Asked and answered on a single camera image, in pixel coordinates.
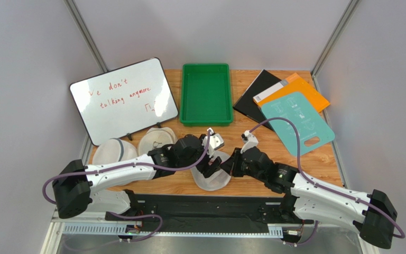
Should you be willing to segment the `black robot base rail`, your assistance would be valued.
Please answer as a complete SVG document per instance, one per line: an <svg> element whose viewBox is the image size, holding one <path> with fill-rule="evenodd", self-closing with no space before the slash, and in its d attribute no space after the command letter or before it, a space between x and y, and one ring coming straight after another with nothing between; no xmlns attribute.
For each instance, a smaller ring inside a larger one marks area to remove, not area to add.
<svg viewBox="0 0 406 254"><path fill-rule="evenodd" d="M146 215L141 229L174 233L267 233L268 224L300 226L303 221L280 209L281 197L136 194L123 216Z"/></svg>

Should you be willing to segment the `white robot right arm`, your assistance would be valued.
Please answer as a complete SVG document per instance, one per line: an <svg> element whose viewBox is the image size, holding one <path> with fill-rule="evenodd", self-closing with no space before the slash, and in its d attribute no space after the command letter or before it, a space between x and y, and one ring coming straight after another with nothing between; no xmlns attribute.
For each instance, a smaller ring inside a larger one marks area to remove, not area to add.
<svg viewBox="0 0 406 254"><path fill-rule="evenodd" d="M323 182L272 161L257 147L245 152L236 148L220 168L233 177L255 178L271 191L284 194L280 205L284 215L337 225L378 248L391 248L398 213L380 190L368 194Z"/></svg>

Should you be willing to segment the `white mesh laundry bag pink zipper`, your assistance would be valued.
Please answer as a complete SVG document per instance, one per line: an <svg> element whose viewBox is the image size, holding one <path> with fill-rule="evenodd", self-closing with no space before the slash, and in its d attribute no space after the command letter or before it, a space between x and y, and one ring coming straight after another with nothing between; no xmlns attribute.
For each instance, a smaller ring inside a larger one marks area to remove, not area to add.
<svg viewBox="0 0 406 254"><path fill-rule="evenodd" d="M227 159L230 158L230 155L221 151L215 151L214 156L210 159L208 164L212 165L217 158L220 158L222 162L225 162ZM190 170L196 185L205 191L216 191L224 188L232 178L222 169L214 172L208 178L205 178L196 167L193 167Z"/></svg>

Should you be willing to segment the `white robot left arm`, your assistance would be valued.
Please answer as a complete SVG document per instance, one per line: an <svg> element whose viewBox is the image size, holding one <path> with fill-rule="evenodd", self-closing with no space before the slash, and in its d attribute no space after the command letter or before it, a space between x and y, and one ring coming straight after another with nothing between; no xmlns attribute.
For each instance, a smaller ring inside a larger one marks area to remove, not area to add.
<svg viewBox="0 0 406 254"><path fill-rule="evenodd" d="M139 180L153 180L193 167L211 176L221 163L210 163L214 152L224 146L219 134L188 134L174 144L165 144L127 161L106 165L84 165L73 160L62 172L51 178L58 216L69 219L85 212L102 199L100 191Z"/></svg>

